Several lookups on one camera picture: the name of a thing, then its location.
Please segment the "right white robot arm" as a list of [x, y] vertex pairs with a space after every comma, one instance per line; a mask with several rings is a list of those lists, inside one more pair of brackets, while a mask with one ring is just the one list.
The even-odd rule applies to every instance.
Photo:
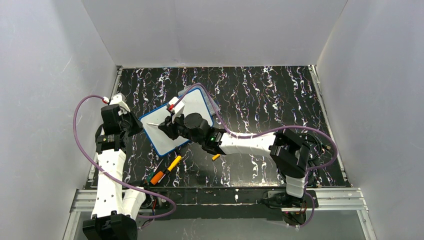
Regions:
[[264, 134], [227, 132], [210, 126], [199, 113], [167, 116], [158, 129], [172, 140], [182, 137], [197, 143], [212, 155], [246, 154], [270, 158], [285, 176], [286, 194], [298, 199], [304, 196], [311, 148], [290, 129]]

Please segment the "yellow marker cap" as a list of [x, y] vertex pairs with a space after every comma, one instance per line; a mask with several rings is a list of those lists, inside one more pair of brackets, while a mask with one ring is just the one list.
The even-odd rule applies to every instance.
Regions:
[[212, 161], [217, 160], [221, 155], [220, 154], [216, 154], [212, 157]]

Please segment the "blue-framed whiteboard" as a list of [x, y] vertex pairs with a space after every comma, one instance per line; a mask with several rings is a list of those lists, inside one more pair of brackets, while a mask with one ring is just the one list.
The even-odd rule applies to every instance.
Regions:
[[[182, 113], [185, 117], [191, 113], [199, 113], [211, 127], [214, 125], [213, 117], [210, 114], [210, 107], [207, 106], [206, 100], [199, 88], [194, 88], [189, 91], [181, 103], [184, 105]], [[160, 157], [169, 154], [175, 148], [189, 142], [188, 139], [181, 136], [172, 140], [158, 128], [158, 124], [163, 123], [165, 118], [170, 115], [171, 113], [168, 111], [168, 106], [165, 103], [140, 117], [144, 131], [153, 145], [154, 150]]]

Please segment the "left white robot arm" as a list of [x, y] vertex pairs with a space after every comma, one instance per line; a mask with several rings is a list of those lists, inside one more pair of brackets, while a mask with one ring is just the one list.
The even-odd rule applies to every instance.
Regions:
[[146, 201], [142, 188], [123, 190], [115, 180], [123, 179], [126, 139], [141, 131], [133, 113], [119, 104], [101, 108], [103, 125], [96, 137], [97, 191], [91, 218], [83, 221], [82, 231], [89, 240], [135, 240], [141, 205]]

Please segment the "white marker pen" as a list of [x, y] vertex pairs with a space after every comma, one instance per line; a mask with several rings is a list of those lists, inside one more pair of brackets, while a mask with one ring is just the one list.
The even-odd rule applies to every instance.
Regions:
[[160, 125], [159, 123], [153, 123], [153, 122], [147, 122], [146, 124], [151, 125], [151, 126], [156, 126], [156, 127], [158, 127]]

